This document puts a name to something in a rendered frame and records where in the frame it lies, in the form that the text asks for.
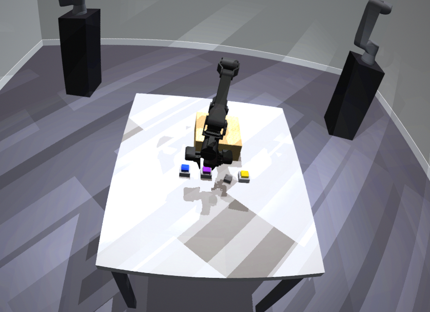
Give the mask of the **purple button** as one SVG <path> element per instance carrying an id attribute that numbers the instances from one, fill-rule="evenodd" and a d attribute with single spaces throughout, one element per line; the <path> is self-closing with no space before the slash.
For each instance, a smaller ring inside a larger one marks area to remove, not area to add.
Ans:
<path id="1" fill-rule="evenodd" d="M 201 166 L 200 169 L 200 178 L 203 179 L 212 179 L 212 169 L 209 167 Z"/>

